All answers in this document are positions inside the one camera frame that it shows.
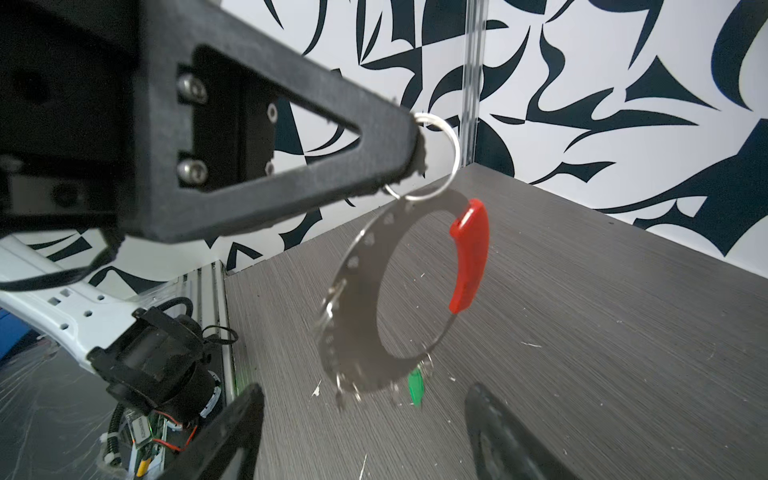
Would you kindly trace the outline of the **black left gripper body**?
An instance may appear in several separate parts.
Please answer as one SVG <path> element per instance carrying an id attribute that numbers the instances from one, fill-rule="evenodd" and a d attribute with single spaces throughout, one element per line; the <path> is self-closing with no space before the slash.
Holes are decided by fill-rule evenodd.
<path id="1" fill-rule="evenodd" d="M 1 5 L 1 230 L 229 234 L 282 214 L 275 89 L 208 1 Z"/>

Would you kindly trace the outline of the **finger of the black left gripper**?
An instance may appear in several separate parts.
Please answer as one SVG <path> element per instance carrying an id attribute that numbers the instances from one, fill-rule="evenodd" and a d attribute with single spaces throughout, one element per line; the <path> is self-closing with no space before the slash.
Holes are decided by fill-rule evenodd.
<path id="1" fill-rule="evenodd" d="M 424 168 L 406 109 L 208 1 L 142 1 L 133 174 L 119 224 L 162 243 L 233 235 Z"/>

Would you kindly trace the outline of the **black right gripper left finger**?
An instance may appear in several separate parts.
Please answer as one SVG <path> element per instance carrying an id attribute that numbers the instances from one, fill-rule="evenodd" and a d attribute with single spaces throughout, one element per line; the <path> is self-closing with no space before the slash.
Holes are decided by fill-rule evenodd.
<path id="1" fill-rule="evenodd" d="M 174 460 L 160 479 L 253 479 L 265 395 L 253 383 Z"/>

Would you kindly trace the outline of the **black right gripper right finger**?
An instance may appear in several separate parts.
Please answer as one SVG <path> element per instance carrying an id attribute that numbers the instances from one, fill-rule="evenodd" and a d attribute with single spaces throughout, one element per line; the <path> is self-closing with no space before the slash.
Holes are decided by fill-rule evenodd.
<path id="1" fill-rule="evenodd" d="M 465 422 L 479 479 L 577 478 L 481 383 L 465 397 Z"/>

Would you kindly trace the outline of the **green key tag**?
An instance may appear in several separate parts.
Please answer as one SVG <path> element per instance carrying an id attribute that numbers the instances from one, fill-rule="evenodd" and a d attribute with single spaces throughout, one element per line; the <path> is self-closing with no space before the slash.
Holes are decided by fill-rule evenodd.
<path id="1" fill-rule="evenodd" d="M 426 392 L 425 374 L 421 367 L 416 367 L 407 376 L 408 392 L 411 404 L 415 408 L 420 408 Z"/>

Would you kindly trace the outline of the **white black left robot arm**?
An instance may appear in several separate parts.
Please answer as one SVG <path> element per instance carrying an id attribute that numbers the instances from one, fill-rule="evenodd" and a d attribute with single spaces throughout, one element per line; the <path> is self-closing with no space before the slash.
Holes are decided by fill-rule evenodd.
<path id="1" fill-rule="evenodd" d="M 366 12 L 318 5 L 302 52 L 209 1 L 1 5 L 1 303 L 119 401 L 179 419 L 213 383 L 188 316 L 104 300 L 88 276 L 126 236 L 176 244 L 299 217 L 414 173 L 404 107 L 327 70 L 363 60 Z"/>

